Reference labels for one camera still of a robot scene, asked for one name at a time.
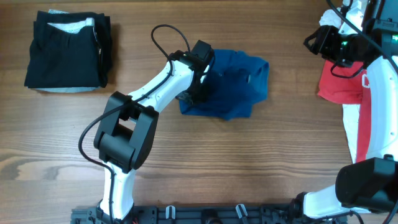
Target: red fabric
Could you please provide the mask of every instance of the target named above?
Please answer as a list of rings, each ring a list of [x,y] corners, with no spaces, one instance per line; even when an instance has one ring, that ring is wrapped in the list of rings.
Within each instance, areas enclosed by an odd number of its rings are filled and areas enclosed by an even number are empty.
[[[369,88],[362,86],[362,76],[366,74],[366,71],[362,71],[354,78],[338,78],[331,74],[330,68],[332,66],[333,63],[330,61],[325,62],[319,81],[318,95],[333,103],[361,105],[356,151],[356,162],[360,162],[365,160],[371,135],[371,91]],[[348,77],[355,73],[361,66],[361,62],[355,62],[351,68],[336,67],[333,72]]]

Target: wooden floor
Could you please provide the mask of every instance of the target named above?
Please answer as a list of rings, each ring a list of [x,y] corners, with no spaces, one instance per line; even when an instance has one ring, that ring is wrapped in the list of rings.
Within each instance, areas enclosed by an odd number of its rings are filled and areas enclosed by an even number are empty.
[[[111,16],[114,68],[105,89],[53,94],[24,87],[32,24],[48,9]],[[173,101],[137,172],[136,205],[283,203],[333,184],[351,163],[341,106],[316,96],[323,60],[302,45],[325,9],[316,0],[0,5],[0,223],[68,223],[71,209],[102,199],[103,170],[81,157],[78,138],[110,94],[134,91],[162,70],[150,31],[164,23],[191,45],[201,39],[269,61],[269,98],[251,118],[230,122],[183,116]],[[185,49],[172,30],[155,37],[167,52]],[[96,157],[93,135],[84,146]]]

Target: dark blue fabric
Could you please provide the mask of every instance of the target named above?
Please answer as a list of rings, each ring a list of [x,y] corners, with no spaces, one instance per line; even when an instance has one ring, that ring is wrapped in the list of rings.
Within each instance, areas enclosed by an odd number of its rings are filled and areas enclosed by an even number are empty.
[[[268,62],[259,57],[242,51],[215,50],[215,63],[203,81],[208,100],[193,106],[180,101],[181,113],[225,120],[248,118],[252,106],[267,99],[268,73]]]

